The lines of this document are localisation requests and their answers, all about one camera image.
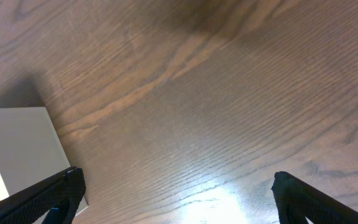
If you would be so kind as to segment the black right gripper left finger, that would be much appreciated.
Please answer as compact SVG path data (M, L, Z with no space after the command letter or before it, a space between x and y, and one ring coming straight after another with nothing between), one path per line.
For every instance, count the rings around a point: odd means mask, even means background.
M69 167L0 201L0 223L71 223L85 192L83 170Z

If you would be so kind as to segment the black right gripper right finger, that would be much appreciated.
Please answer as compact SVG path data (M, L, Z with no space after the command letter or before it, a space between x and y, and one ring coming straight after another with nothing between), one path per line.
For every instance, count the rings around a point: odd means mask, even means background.
M273 197L281 224L358 224L358 212L295 176L276 172Z

